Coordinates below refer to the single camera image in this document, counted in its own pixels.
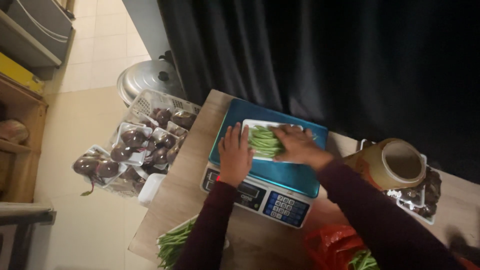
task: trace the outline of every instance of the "dark curtain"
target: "dark curtain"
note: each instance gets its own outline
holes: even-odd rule
[[[189,100],[218,89],[480,172],[480,2],[159,0]]]

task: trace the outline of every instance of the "digital scale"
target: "digital scale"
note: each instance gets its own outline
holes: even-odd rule
[[[310,128],[316,144],[325,149],[327,128],[280,112],[262,108],[241,99],[233,99],[208,157],[200,188],[210,192],[220,175],[218,142],[228,126],[245,119],[289,123]],[[294,228],[301,228],[318,196],[320,183],[306,165],[253,160],[248,176],[237,188],[235,205]]]

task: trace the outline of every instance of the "wooden table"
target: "wooden table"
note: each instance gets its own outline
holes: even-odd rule
[[[198,214],[206,193],[200,181],[215,137],[234,97],[212,90],[168,175],[152,200],[129,250],[156,263],[156,238]],[[354,153],[358,141],[329,132],[327,150],[338,157]],[[423,223],[446,243],[448,230],[461,231],[470,245],[479,240],[480,185],[445,172],[442,196],[434,225]],[[347,223],[336,204],[320,188],[303,229],[296,230],[234,207],[228,225],[230,247],[225,250],[222,269],[309,269],[310,260],[302,246],[302,234],[327,223]]]

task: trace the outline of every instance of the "person's right hand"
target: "person's right hand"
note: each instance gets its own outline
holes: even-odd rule
[[[274,160],[307,164],[316,171],[333,160],[332,154],[323,151],[313,141],[310,129],[302,131],[298,126],[288,124],[270,129],[285,147],[285,152],[275,156]]]

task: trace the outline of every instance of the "maroon sleeve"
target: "maroon sleeve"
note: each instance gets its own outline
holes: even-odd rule
[[[220,267],[228,220],[237,189],[216,182],[198,215],[174,270],[209,269]]]
[[[347,165],[335,160],[317,178],[380,269],[465,269],[422,224]]]

